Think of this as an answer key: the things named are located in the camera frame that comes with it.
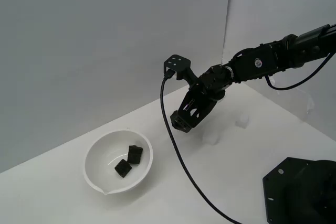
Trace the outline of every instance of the black cable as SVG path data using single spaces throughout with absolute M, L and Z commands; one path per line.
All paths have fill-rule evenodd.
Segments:
M 161 84 L 161 90 L 160 90 L 160 104 L 161 104 L 161 110 L 162 110 L 162 115 L 163 115 L 163 120 L 164 120 L 164 124 L 166 125 L 166 128 L 167 128 L 167 131 L 168 131 L 168 134 L 170 136 L 170 139 L 173 143 L 173 146 L 174 146 L 174 149 L 176 151 L 176 154 L 177 154 L 177 157 L 179 158 L 178 160 L 180 161 L 185 173 L 187 174 L 189 180 L 191 181 L 191 183 L 193 184 L 193 186 L 196 188 L 196 190 L 198 191 L 198 193 L 202 196 L 202 198 L 208 203 L 209 206 L 212 207 L 212 209 L 214 209 L 219 215 L 221 215 L 222 217 L 224 217 L 226 220 L 230 221 L 231 223 L 234 223 L 234 224 L 241 224 L 240 222 L 234 220 L 234 219 L 231 219 L 229 216 L 227 216 L 226 214 L 224 214 L 223 212 L 221 212 L 214 204 L 212 204 L 212 202 L 204 195 L 204 193 L 202 192 L 202 190 L 199 188 L 199 186 L 196 184 L 195 180 L 193 179 L 193 177 L 191 176 L 191 174 L 189 173 L 187 167 L 185 166 L 184 164 L 184 161 L 182 159 L 182 156 L 180 154 L 180 151 L 179 149 L 177 148 L 177 144 L 175 142 L 175 139 L 174 139 L 174 136 L 173 136 L 173 133 L 170 129 L 170 126 L 169 126 L 169 123 L 168 123 L 168 120 L 167 120 L 167 116 L 166 116 L 166 112 L 165 112 L 165 109 L 164 109 L 164 104 L 163 104 L 163 90 L 164 90 L 164 85 L 167 81 L 167 79 L 171 78 L 171 76 L 167 76 L 165 75 L 163 81 L 162 81 L 162 84 Z
M 274 87 L 269 80 L 269 76 L 265 76 L 266 82 L 271 88 L 273 88 L 275 90 L 290 90 L 290 89 L 296 88 L 296 87 L 304 84 L 306 81 L 310 80 L 312 77 L 314 77 L 315 74 L 317 74 L 324 67 L 324 65 L 327 64 L 327 62 L 331 59 L 331 57 L 334 56 L 334 54 L 335 54 L 334 52 L 329 53 L 328 56 L 325 58 L 325 60 L 321 63 L 321 65 L 310 76 L 308 76 L 307 78 L 303 79 L 302 81 L 300 81 L 300 82 L 298 82 L 294 85 L 291 85 L 291 86 L 285 87 L 285 88 Z

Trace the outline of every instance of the white table surface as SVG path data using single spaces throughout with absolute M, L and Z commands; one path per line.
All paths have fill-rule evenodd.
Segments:
M 186 90 L 165 96 L 169 115 Z M 188 134 L 173 133 L 191 174 L 219 209 L 244 224 L 266 224 L 262 178 L 288 156 L 336 161 L 336 142 L 244 84 L 227 91 L 202 125 Z M 246 129 L 235 126 L 243 112 L 250 116 Z M 202 143 L 204 125 L 220 134 L 217 145 Z M 149 138 L 153 165 L 134 190 L 104 196 L 83 178 L 84 155 L 92 141 L 125 127 Z M 156 100 L 1 173 L 0 223 L 228 222 L 184 174 Z

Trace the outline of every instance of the white bowl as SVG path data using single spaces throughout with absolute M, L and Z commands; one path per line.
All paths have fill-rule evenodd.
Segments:
M 128 146 L 143 148 L 139 165 L 122 178 L 115 166 L 122 159 L 127 161 Z M 101 193 L 116 194 L 127 191 L 140 183 L 149 172 L 153 162 L 153 148 L 149 140 L 141 133 L 132 130 L 118 130 L 97 139 L 89 148 L 84 161 L 84 178 L 95 190 Z

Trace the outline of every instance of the white wall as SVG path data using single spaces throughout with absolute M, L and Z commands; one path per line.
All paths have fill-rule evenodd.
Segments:
M 159 98 L 170 55 L 220 62 L 227 2 L 0 0 L 0 172 Z
M 336 0 L 230 0 L 224 61 L 241 49 L 335 23 Z M 304 79 L 321 61 L 274 75 L 276 86 L 286 87 Z M 292 91 L 280 91 L 279 95 L 264 79 L 249 81 L 248 85 L 336 140 L 335 67 L 336 57 L 307 84 Z M 315 108 L 307 115 L 309 96 L 314 100 Z

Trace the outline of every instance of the black mounting plate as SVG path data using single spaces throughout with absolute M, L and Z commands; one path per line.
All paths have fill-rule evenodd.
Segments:
M 267 222 L 290 224 L 286 215 L 284 188 L 312 161 L 287 157 L 263 178 Z

